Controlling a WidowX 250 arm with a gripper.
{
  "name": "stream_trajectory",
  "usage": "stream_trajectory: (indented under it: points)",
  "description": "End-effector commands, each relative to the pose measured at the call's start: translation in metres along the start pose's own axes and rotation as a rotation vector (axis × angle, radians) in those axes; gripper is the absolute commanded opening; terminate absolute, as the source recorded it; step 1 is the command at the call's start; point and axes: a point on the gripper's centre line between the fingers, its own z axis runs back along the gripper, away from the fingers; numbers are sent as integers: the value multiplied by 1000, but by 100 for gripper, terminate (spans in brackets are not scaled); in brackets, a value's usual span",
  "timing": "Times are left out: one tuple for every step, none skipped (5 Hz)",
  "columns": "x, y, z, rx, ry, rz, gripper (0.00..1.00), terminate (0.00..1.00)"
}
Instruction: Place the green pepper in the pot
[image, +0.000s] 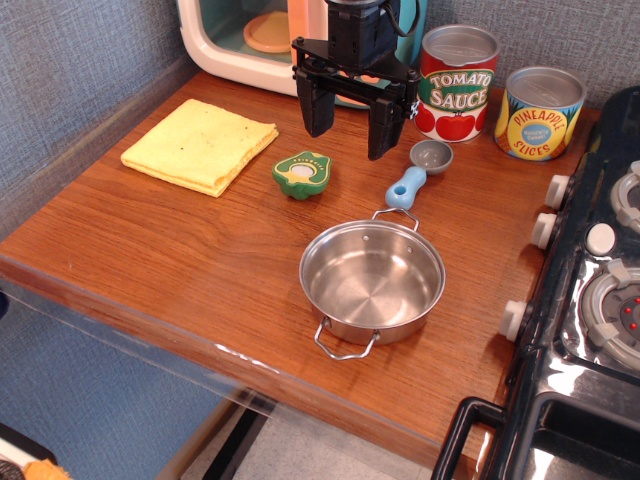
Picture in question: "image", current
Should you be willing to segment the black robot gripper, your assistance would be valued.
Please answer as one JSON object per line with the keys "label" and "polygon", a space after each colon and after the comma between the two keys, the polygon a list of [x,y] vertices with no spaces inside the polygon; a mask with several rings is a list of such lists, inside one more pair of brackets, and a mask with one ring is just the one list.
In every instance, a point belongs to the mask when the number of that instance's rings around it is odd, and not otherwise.
{"label": "black robot gripper", "polygon": [[398,40],[420,26],[420,3],[408,28],[401,26],[399,1],[328,1],[329,38],[298,37],[293,78],[302,117],[311,137],[334,122],[338,96],[369,109],[368,158],[394,148],[414,110],[418,74],[397,57]]}

